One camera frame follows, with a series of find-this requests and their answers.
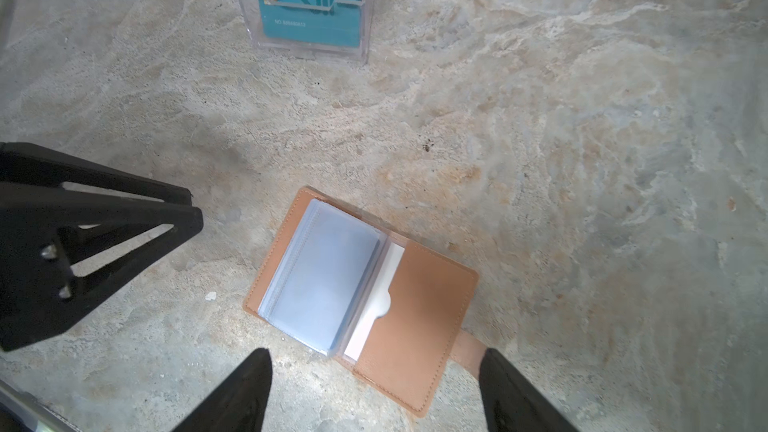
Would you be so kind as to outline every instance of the leather strap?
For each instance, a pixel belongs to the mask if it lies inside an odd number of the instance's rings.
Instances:
[[[485,355],[485,349],[488,347],[477,338],[465,331],[458,331],[456,342],[453,343],[450,358],[456,364],[461,365],[474,378],[480,377],[480,362]]]

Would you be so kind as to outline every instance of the white card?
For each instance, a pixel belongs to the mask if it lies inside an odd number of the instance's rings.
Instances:
[[[389,311],[389,304],[391,302],[389,298],[389,285],[395,277],[395,271],[405,251],[400,245],[394,242],[389,243],[386,255],[384,256],[384,262],[382,262],[382,266],[379,269],[379,275],[376,277],[371,293],[368,296],[368,302],[362,310],[360,320],[357,321],[355,331],[352,332],[350,342],[344,350],[344,355],[347,357],[355,361],[360,358],[362,346],[368,340],[373,322]]]

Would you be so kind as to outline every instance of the brown leather cover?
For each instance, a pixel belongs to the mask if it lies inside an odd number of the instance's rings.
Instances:
[[[259,316],[257,311],[264,293],[313,198],[360,218],[311,188],[299,190],[245,299],[246,312]],[[356,364],[335,359],[417,417],[424,417],[477,281],[475,271],[407,239],[406,250],[389,286],[389,312],[373,324]]]
[[[480,379],[480,362],[488,349],[483,342],[467,331],[459,331],[451,349],[451,360],[461,365],[476,379]]]

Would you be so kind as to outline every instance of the marble surface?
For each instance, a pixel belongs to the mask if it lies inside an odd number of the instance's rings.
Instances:
[[[236,0],[18,0],[2,139],[187,187],[206,225],[0,378],[82,430],[170,430],[268,347],[265,430],[484,430],[455,364],[417,420],[242,311],[312,185],[476,268],[464,327],[580,429],[762,430],[766,13],[377,0],[359,67],[254,52]]]

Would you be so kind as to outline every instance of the stitching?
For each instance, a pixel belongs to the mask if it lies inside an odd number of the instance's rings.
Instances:
[[[270,257],[272,257],[272,254],[275,251],[275,247],[277,247],[277,243],[280,241],[280,237],[283,236],[283,232],[285,231],[285,227],[288,224],[288,219],[290,216],[293,215],[293,213],[296,211],[296,205],[299,203],[299,197],[303,196],[304,194],[309,194],[309,191],[306,189],[303,189],[296,198],[293,199],[293,205],[291,206],[290,210],[288,211],[288,215],[283,219],[283,225],[280,226],[280,230],[277,231],[277,236],[275,237],[274,242],[272,242],[272,248],[270,248],[270,253],[267,254],[266,258],[264,259],[264,262],[261,264],[261,268],[259,269],[259,274],[256,276],[256,280],[254,281],[254,284],[250,288],[250,292],[248,293],[248,297],[245,297],[245,308],[253,312],[255,315],[258,315],[259,313],[255,310],[253,310],[251,307],[248,306],[248,303],[250,302],[251,296],[256,291],[256,286],[259,284],[259,280],[261,280],[261,275],[264,273],[264,268],[266,267],[266,264],[270,261]]]
[[[412,241],[412,244],[417,246],[417,247],[419,247],[424,252],[427,252],[428,254],[430,254],[430,255],[440,259],[442,262],[448,262],[445,257],[432,252],[427,247],[424,247],[423,245],[419,244],[418,242]],[[464,272],[469,273],[470,275],[472,275],[469,271],[467,271],[464,268],[459,268],[459,270],[463,270]],[[440,371],[440,364],[442,364],[443,362],[448,360],[448,358],[446,356],[449,353],[451,342],[456,340],[456,336],[458,335],[458,332],[459,332],[459,329],[460,329],[460,327],[456,328],[457,325],[460,325],[458,323],[458,320],[461,318],[462,313],[466,312],[467,299],[469,298],[469,295],[470,295],[471,292],[472,291],[467,292],[465,294],[465,296],[464,296],[464,300],[462,302],[462,307],[459,309],[458,315],[456,316],[456,320],[453,322],[453,327],[456,329],[456,332],[454,332],[452,334],[452,336],[448,339],[448,342],[446,343],[446,350],[444,350],[442,352],[442,356],[440,357],[440,361],[438,362],[437,369],[435,369],[435,376],[432,378],[432,383],[429,385],[429,389],[427,390],[427,393],[424,396],[424,401],[422,402],[422,406],[420,408],[414,408],[414,410],[416,412],[421,412],[422,410],[424,410],[424,407],[427,405],[427,401],[429,400],[429,396],[432,394],[432,391],[435,389],[437,378],[438,378],[438,373]],[[404,404],[408,404],[411,407],[413,407],[413,405],[411,405],[407,400],[402,399],[400,396],[398,396],[397,394],[394,394],[389,389],[381,386],[380,384],[378,384],[374,380],[371,380],[370,378],[368,378],[368,376],[366,376],[366,375],[364,375],[362,373],[360,373],[360,375],[363,376],[366,380],[368,380],[371,384],[375,385],[379,389],[381,389],[384,392],[387,392],[389,395],[393,396],[395,399],[398,399],[399,401],[403,402]]]

